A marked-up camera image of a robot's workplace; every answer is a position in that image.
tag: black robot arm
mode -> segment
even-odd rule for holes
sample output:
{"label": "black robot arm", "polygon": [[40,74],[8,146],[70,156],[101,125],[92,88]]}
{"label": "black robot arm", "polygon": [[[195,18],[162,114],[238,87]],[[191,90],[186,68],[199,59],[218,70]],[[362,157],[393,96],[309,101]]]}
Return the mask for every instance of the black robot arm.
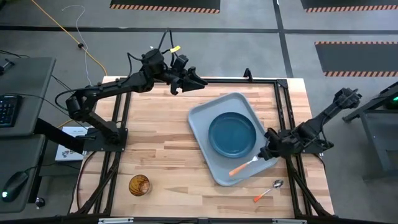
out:
{"label": "black robot arm", "polygon": [[101,131],[107,144],[117,144],[120,141],[119,131],[115,122],[105,121],[93,111],[98,100],[131,91],[137,93],[151,91],[157,80],[170,85],[173,95],[178,94],[178,88],[185,92],[202,89],[207,85],[206,81],[196,75],[195,67],[185,69],[188,58],[184,55],[177,56],[170,68],[164,62],[159,49],[149,51],[138,60],[142,63],[141,69],[126,79],[116,79],[113,82],[99,83],[96,86],[77,90],[66,100],[71,119],[91,124]]}
{"label": "black robot arm", "polygon": [[318,116],[301,123],[293,130],[280,130],[277,133],[268,128],[266,138],[267,145],[260,148],[259,157],[265,160],[273,157],[290,158],[291,155],[301,153],[321,153],[333,147],[333,143],[324,141],[318,136],[323,132],[323,125],[336,116],[341,110],[356,108],[362,97],[356,93],[357,90],[342,88],[335,94],[330,106],[323,110]]}

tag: computer mouse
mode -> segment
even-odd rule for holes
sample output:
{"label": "computer mouse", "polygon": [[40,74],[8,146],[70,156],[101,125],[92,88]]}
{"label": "computer mouse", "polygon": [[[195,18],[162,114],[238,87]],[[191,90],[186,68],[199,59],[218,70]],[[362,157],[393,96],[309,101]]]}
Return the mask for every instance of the computer mouse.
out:
{"label": "computer mouse", "polygon": [[1,198],[3,202],[13,202],[24,188],[27,180],[29,179],[29,175],[27,175],[24,171],[16,172],[14,175],[7,180],[4,185]]}

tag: yellow cable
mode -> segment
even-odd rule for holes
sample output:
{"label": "yellow cable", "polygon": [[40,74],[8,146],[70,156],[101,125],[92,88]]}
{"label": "yellow cable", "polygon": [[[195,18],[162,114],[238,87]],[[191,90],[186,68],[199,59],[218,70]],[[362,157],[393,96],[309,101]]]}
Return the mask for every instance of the yellow cable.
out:
{"label": "yellow cable", "polygon": [[57,128],[62,128],[62,127],[64,127],[65,125],[67,125],[69,122],[72,122],[73,120],[72,119],[70,119],[70,120],[68,120],[68,121],[66,121],[66,122],[64,122],[64,123],[62,123],[60,126],[58,126]]}
{"label": "yellow cable", "polygon": [[[48,16],[52,21],[54,21],[54,23],[56,23],[63,31],[65,31],[77,44],[80,44],[80,42],[78,40],[76,40],[76,38],[74,38],[74,36],[72,36],[65,28],[63,28],[55,19],[53,19],[48,13],[46,13],[44,11],[43,8],[41,8],[39,6],[39,4],[37,4],[34,0],[31,0],[46,16]],[[99,61],[97,61],[93,56],[91,56],[90,53],[88,53],[88,51],[83,47],[82,48],[88,56],[91,57],[91,59],[93,59],[98,65],[101,66],[101,68],[104,70],[105,76],[108,76],[108,72],[106,71],[104,65],[102,65]]]}

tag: gray tray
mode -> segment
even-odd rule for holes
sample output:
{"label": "gray tray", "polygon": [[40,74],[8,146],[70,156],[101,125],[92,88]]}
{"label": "gray tray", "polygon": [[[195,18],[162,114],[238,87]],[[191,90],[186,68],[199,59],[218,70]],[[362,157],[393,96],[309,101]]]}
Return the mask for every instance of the gray tray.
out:
{"label": "gray tray", "polygon": [[[218,115],[226,112],[236,112],[245,115],[250,119],[256,129],[256,143],[252,151],[247,156],[237,159],[228,158],[216,152],[210,145],[208,139],[210,123]],[[264,127],[262,127],[261,122],[246,97],[241,93],[230,93],[194,107],[189,112],[188,122],[196,140],[199,143],[203,156],[207,161],[211,174],[216,182],[222,186],[237,184],[260,171],[272,167],[277,162],[277,159],[270,159],[268,161],[261,159],[257,162],[252,162],[235,176],[229,177],[228,173],[231,170],[247,161],[250,161],[260,152],[260,147],[263,147],[267,142],[267,139],[264,137],[264,134],[266,133]]]}

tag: keyboard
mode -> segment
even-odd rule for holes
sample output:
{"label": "keyboard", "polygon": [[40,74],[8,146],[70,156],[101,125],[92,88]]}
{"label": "keyboard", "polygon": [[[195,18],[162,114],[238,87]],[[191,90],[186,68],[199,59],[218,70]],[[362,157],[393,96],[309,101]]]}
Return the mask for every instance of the keyboard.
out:
{"label": "keyboard", "polygon": [[0,128],[14,127],[21,101],[17,95],[0,96]]}

